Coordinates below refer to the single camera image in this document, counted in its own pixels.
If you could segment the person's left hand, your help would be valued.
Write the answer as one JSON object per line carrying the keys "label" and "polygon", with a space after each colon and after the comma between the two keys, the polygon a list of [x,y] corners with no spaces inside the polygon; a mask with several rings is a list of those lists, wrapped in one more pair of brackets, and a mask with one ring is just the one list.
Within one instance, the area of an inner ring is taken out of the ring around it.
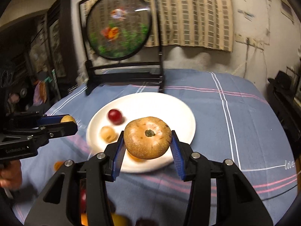
{"label": "person's left hand", "polygon": [[1,187],[18,190],[22,185],[22,170],[19,160],[10,161],[6,168],[1,169]]}

